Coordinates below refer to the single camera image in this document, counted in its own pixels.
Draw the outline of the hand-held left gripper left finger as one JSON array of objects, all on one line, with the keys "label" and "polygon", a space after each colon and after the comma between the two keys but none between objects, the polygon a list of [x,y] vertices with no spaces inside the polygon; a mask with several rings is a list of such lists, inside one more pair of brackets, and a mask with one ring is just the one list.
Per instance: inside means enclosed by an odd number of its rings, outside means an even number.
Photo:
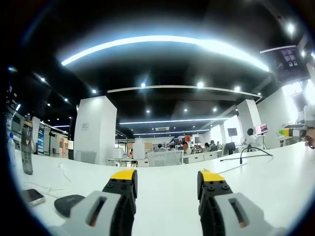
[{"label": "hand-held left gripper left finger", "polygon": [[55,227],[57,236],[129,236],[136,214],[137,171],[113,174],[102,191],[86,197],[69,195],[55,201],[55,209],[65,217]]}]

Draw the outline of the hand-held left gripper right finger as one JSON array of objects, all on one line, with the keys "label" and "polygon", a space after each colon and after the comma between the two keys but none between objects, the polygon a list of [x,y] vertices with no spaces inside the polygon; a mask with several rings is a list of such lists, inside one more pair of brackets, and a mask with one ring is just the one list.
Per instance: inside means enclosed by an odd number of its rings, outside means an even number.
[{"label": "hand-held left gripper right finger", "polygon": [[284,236],[263,210],[242,193],[234,193],[225,179],[208,170],[197,174],[198,213],[204,236]]}]

